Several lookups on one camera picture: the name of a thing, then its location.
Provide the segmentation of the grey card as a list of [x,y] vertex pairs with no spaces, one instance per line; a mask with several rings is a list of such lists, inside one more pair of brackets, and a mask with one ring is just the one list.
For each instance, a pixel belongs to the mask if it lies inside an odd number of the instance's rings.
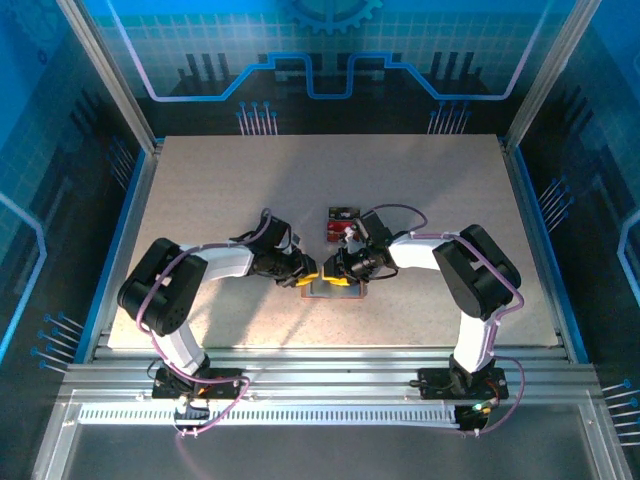
[[317,280],[308,286],[307,296],[322,299],[360,298],[361,287],[358,285],[338,286],[325,280]]

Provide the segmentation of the brown leather card holder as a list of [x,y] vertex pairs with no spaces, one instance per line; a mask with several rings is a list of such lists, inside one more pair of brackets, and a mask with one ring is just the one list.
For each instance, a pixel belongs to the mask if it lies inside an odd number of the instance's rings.
[[367,287],[365,284],[358,284],[358,286],[361,287],[361,291],[362,291],[362,295],[360,298],[352,298],[352,299],[322,299],[322,298],[310,298],[307,296],[307,291],[308,291],[308,286],[310,285],[305,285],[302,287],[301,289],[301,297],[303,299],[317,299],[317,300],[359,300],[359,299],[363,299],[366,295],[367,295]]

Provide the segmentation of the red card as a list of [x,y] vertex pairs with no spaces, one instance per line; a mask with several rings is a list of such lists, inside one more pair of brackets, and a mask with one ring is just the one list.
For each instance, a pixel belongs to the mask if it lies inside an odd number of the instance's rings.
[[330,219],[326,225],[326,240],[329,243],[340,242],[346,235],[346,230],[352,228],[352,220]]

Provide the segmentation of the black electronics board with LED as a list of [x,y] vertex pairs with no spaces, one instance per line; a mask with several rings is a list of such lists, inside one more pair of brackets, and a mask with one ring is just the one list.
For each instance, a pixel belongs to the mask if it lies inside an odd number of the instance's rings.
[[462,432],[476,432],[484,429],[489,421],[489,416],[494,408],[490,400],[455,407],[455,421]]

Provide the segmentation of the aluminium front frame rail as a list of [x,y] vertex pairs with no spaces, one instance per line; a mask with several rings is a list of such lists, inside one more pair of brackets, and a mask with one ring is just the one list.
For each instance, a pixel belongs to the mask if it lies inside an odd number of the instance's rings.
[[[219,368],[238,368],[250,379],[246,401],[290,404],[415,403],[409,383],[421,368],[445,368],[448,348],[218,348]],[[562,347],[518,347],[497,353],[510,394],[523,402],[576,404],[601,397],[594,367],[572,363]],[[125,402],[150,397],[150,350],[98,348],[92,362],[69,366],[60,395],[75,401]]]

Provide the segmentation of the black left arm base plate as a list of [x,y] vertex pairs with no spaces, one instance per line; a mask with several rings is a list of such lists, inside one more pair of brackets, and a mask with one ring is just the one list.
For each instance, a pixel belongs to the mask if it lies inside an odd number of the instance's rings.
[[151,397],[153,399],[176,400],[180,396],[186,395],[193,399],[233,400],[240,394],[242,382],[240,380],[229,381],[229,378],[239,377],[241,374],[241,369],[207,368],[204,371],[206,378],[222,380],[222,383],[210,384],[188,380],[163,366],[155,373]]

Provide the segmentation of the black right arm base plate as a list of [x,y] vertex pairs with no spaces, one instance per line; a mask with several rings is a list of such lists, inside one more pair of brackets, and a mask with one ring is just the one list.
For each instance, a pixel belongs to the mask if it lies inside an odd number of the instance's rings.
[[505,371],[490,368],[472,374],[448,368],[422,368],[411,381],[424,400],[489,400],[509,398]]

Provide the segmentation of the aluminium left side rail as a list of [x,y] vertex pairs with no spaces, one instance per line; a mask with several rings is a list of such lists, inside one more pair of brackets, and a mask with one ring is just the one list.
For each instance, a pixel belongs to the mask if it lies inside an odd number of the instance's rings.
[[91,362],[101,332],[115,319],[117,294],[124,282],[150,194],[163,143],[141,152],[131,176],[116,228],[93,296],[73,363]]

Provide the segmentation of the aluminium right side rail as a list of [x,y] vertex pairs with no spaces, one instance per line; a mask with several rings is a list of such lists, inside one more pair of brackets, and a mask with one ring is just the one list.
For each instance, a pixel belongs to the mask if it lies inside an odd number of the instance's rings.
[[554,326],[563,340],[568,359],[572,363],[588,364],[589,355],[523,156],[518,147],[508,150],[504,137],[498,136],[498,142]]

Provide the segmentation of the aluminium left frame post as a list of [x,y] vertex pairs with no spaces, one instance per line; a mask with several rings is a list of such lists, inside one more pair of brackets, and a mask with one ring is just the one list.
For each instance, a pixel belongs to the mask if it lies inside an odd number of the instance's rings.
[[81,0],[55,0],[95,67],[102,83],[146,154],[157,151],[155,135],[95,22]]

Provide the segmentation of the aluminium frame post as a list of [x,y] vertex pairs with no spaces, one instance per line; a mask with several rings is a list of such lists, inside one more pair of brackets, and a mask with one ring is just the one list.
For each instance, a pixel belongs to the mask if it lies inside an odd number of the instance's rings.
[[503,141],[506,153],[514,153],[520,145],[601,2],[576,0],[507,131]]
[[55,0],[95,67],[102,83],[146,154],[157,151],[155,135],[95,22],[81,0]]

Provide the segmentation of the aluminium right frame post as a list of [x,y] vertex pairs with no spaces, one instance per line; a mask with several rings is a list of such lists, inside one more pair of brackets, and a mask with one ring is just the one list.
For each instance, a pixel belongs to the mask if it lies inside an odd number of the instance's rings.
[[514,153],[520,145],[601,2],[576,0],[507,131],[503,141],[506,153]]

